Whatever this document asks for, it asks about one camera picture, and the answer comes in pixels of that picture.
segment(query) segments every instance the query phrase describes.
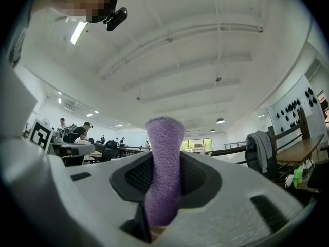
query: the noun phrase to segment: ceiling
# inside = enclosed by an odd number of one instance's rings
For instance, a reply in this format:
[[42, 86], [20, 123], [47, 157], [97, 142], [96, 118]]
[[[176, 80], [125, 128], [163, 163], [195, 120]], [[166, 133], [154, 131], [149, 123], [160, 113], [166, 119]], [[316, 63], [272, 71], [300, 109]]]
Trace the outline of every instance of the ceiling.
[[[173, 116], [200, 136], [224, 132], [275, 90], [289, 70], [276, 63], [295, 61], [285, 50], [298, 50], [308, 25], [291, 0], [118, 0], [120, 7], [129, 15], [117, 29], [88, 24], [76, 45], [77, 22], [37, 13], [24, 65], [99, 110], [101, 123], [143, 128]], [[216, 125], [219, 117], [226, 122]]]
[[72, 99], [70, 96], [67, 96], [64, 93], [60, 94], [56, 89], [46, 83], [44, 84], [44, 89], [48, 98], [52, 99], [55, 102], [58, 102], [58, 98], [61, 98], [61, 104], [58, 105], [60, 105], [67, 111], [74, 113], [76, 116], [86, 118], [86, 115], [91, 113], [92, 116], [88, 118], [88, 121], [90, 121], [92, 124], [96, 122], [98, 125], [102, 125], [104, 127], [111, 128], [114, 130], [127, 130], [135, 128], [132, 125], [129, 126], [126, 123], [111, 118], [104, 113], [95, 113], [95, 109]]

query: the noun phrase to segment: wooden table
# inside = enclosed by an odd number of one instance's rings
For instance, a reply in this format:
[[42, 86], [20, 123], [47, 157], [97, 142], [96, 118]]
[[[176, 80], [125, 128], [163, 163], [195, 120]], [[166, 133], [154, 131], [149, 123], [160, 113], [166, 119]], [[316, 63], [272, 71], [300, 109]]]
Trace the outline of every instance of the wooden table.
[[93, 152], [93, 153], [91, 153], [91, 154], [88, 154], [88, 155], [90, 155], [90, 156], [92, 156], [92, 157], [102, 157], [102, 153], [100, 153], [100, 152], [98, 152], [98, 151], [95, 151], [95, 152]]
[[323, 139], [324, 134], [319, 136], [299, 141], [288, 149], [277, 154], [278, 163], [300, 164], [309, 159], [312, 152], [317, 148], [318, 144]]

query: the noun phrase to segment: purple foam sponge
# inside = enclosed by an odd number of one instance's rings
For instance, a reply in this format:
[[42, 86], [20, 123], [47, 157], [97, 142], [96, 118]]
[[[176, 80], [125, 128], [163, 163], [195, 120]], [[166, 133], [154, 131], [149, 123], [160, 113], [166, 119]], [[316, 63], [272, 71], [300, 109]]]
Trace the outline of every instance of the purple foam sponge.
[[153, 153], [153, 180], [145, 196], [149, 226], [168, 226], [177, 214], [180, 196], [180, 146], [184, 126], [170, 117], [146, 123]]

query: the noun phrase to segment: fluorescent light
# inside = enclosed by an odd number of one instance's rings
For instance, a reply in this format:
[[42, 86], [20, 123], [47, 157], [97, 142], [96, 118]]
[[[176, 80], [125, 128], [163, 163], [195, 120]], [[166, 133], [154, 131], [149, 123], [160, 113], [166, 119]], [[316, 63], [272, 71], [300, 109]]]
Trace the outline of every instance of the fluorescent light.
[[83, 29], [85, 28], [86, 25], [87, 25], [87, 23], [82, 22], [82, 21], [80, 21], [78, 23], [78, 25], [77, 25], [77, 27], [76, 27], [76, 29], [75, 29], [72, 37], [71, 37], [71, 43], [73, 45], [76, 44], [77, 40], [79, 39], [79, 36], [81, 35], [81, 33], [82, 33], [82, 31], [83, 31]]

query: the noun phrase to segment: desk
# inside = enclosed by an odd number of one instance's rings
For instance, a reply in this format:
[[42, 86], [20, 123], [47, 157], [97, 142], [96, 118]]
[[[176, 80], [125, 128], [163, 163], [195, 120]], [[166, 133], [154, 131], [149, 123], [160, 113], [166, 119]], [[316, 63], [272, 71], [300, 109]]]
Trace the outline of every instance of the desk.
[[98, 151], [95, 151], [91, 154], [88, 154], [89, 156], [92, 156], [92, 157], [102, 157], [102, 153], [98, 152]]
[[299, 141], [288, 149], [277, 154], [278, 163], [300, 164], [310, 158], [312, 152], [317, 148], [318, 144], [323, 139], [323, 134]]

